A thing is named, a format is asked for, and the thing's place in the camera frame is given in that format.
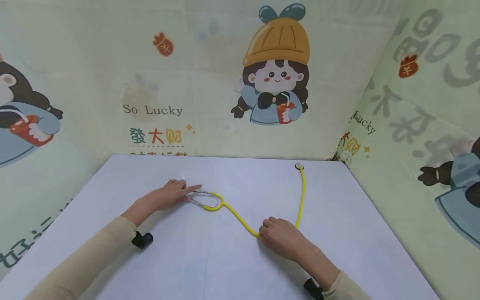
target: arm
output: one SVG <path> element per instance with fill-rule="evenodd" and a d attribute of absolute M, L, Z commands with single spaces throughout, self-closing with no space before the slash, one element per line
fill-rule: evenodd
<path fill-rule="evenodd" d="M 325 300 L 371 300 L 343 271 L 288 221 L 270 217 L 260 239 L 277 254 L 300 265 L 323 289 Z"/>
<path fill-rule="evenodd" d="M 163 188 L 138 199 L 53 269 L 24 300 L 78 299 L 103 269 L 127 250 L 137 227 L 152 213 L 188 199 L 186 194 L 201 187 L 186 187 L 183 180 L 170 180 Z"/>

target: blue dress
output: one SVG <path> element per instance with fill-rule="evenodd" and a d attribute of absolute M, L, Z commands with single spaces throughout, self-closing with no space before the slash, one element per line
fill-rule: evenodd
<path fill-rule="evenodd" d="M 474 153 L 455 157 L 451 172 L 451 191 L 435 201 L 448 222 L 464 238 L 480 249 L 480 208 L 472 205 L 465 192 L 480 182 L 480 159 Z"/>

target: yellow stethoscope tubing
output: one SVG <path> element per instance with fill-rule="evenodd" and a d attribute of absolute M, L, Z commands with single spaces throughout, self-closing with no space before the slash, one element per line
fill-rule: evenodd
<path fill-rule="evenodd" d="M 301 189 L 301 199 L 300 199 L 300 208 L 299 208 L 299 214 L 297 216 L 297 221 L 295 222 L 295 227 L 298 228 L 299 225 L 300 225 L 300 220 L 301 220 L 301 215 L 302 215 L 302 211 L 303 211 L 303 199 L 305 198 L 305 174 L 303 173 L 303 166 L 301 166 L 299 168 L 300 170 L 300 174 L 301 174 L 301 181 L 302 181 L 302 189 Z M 216 212 L 217 210 L 219 210 L 220 208 L 222 208 L 222 206 L 225 206 L 226 208 L 228 208 L 229 211 L 231 211 L 233 213 L 233 215 L 238 219 L 238 221 L 240 221 L 240 223 L 243 225 L 243 227 L 245 227 L 245 229 L 248 230 L 249 233 L 251 233 L 254 237 L 256 238 L 259 238 L 260 237 L 260 234 L 258 234 L 255 230 L 253 230 L 252 228 L 250 228 L 250 226 L 248 226 L 247 223 L 245 223 L 245 221 L 241 218 L 241 216 L 235 211 L 235 209 L 233 209 L 228 203 L 225 202 L 225 199 L 223 199 L 223 196 L 220 195 L 219 193 L 216 193 L 216 192 L 199 192 L 199 193 L 205 193 L 205 194 L 210 194 L 210 195 L 213 195 L 215 197 L 217 197 L 218 199 L 220 199 L 220 203 L 217 204 L 217 206 L 208 206 L 208 205 L 203 205 L 203 209 L 204 210 L 207 210 L 207 211 L 210 211 L 210 212 Z"/>

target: black hair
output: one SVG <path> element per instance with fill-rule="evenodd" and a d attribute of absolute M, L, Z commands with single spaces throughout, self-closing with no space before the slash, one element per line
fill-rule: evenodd
<path fill-rule="evenodd" d="M 47 97 L 34 91 L 27 78 L 16 68 L 6 62 L 0 62 L 0 75 L 2 74 L 10 74 L 17 80 L 15 85 L 10 86 L 10 89 L 13 92 L 12 102 L 27 103 L 52 113 L 59 120 L 63 118 L 63 111 L 53 108 Z M 0 108 L 18 110 L 11 105 L 5 105 Z M 0 128 L 9 128 L 19 119 L 20 116 L 14 112 L 0 112 Z"/>

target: beige sleeve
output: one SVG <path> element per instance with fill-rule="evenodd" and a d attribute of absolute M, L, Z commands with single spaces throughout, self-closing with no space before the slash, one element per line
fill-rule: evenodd
<path fill-rule="evenodd" d="M 325 300 L 372 300 L 343 271 L 338 274 L 331 288 L 322 295 Z"/>
<path fill-rule="evenodd" d="M 137 227 L 119 216 L 53 269 L 24 300 L 79 298 L 110 263 L 127 250 Z"/>

